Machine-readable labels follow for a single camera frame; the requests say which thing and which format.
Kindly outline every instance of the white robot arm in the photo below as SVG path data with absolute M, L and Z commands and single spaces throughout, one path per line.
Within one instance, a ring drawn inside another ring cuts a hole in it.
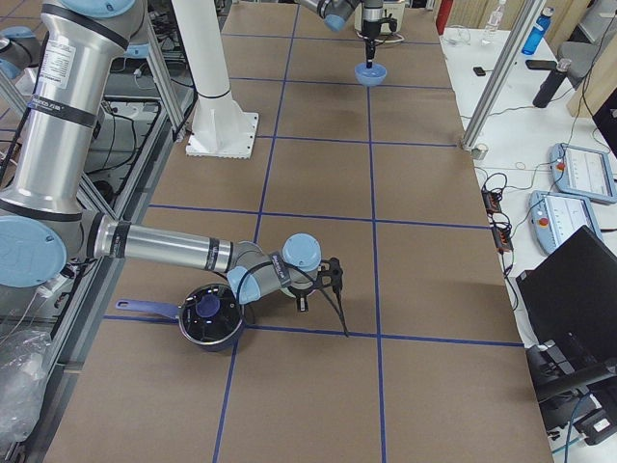
M 0 192 L 0 284 L 36 286 L 53 278 L 68 259 L 111 257 L 226 273 L 241 304 L 287 287 L 302 308 L 314 288 L 339 290 L 338 261 L 322 260 L 309 235 L 294 235 L 281 253 L 267 255 L 250 242 L 118 222 L 77 202 L 111 62 L 144 27 L 147 13 L 146 0 L 42 2 L 49 39 L 28 105 L 19 165 L 11 185 Z M 333 278 L 325 283 L 324 276 Z

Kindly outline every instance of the black monitor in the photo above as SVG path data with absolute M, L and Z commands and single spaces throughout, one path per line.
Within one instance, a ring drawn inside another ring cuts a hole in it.
M 587 227 L 517 283 L 538 341 L 554 340 L 575 369 L 617 357 L 617 257 Z M 589 389 L 617 422 L 617 378 Z

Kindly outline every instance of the plastic bag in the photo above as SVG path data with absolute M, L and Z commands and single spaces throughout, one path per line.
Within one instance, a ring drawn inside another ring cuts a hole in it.
M 0 449 L 26 440 L 39 420 L 50 344 L 48 333 L 25 330 L 0 346 Z

